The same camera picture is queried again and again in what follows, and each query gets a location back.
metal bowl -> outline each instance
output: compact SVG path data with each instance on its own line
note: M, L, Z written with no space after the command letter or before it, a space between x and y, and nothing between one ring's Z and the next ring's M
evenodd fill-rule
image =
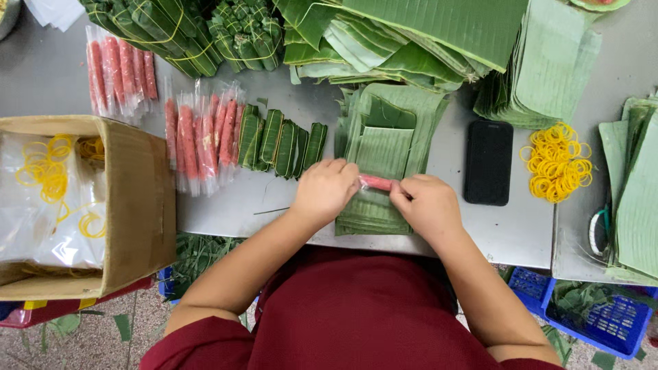
M18 20L18 14L20 13L21 2L21 0L7 0L5 15L0 18L0 40L5 38L9 31L14 28Z

person's left hand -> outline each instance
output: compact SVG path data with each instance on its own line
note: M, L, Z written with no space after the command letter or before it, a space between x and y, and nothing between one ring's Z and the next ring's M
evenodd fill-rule
M290 211L323 227L338 216L359 189L359 168L345 159L323 159L299 179Z

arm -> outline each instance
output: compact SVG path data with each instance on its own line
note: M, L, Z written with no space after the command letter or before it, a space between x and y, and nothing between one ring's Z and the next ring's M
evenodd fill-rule
M238 321L259 289L318 230L330 223L359 189L359 169L325 159L299 180L283 215L204 272L174 308L165 335L210 316Z
M493 358L533 358L561 365L530 312L464 230L450 186L417 174L395 183L390 197L441 258L471 333Z

person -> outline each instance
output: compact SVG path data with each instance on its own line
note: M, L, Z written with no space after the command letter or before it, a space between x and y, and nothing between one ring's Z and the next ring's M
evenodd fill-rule
M309 168L284 214L190 286L140 368L561 369L464 230L455 192L434 176L394 183L390 199L445 270L429 257L302 248L358 189L359 170L344 159ZM249 332L238 315L259 293Z

hand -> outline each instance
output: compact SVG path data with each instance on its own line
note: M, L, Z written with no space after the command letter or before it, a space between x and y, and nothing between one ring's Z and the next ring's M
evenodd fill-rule
M395 181L390 198L411 227L430 243L441 244L445 235L464 229L457 195L438 177L415 174Z
M290 211L324 227L338 216L359 189L359 168L345 159L323 159L299 179Z

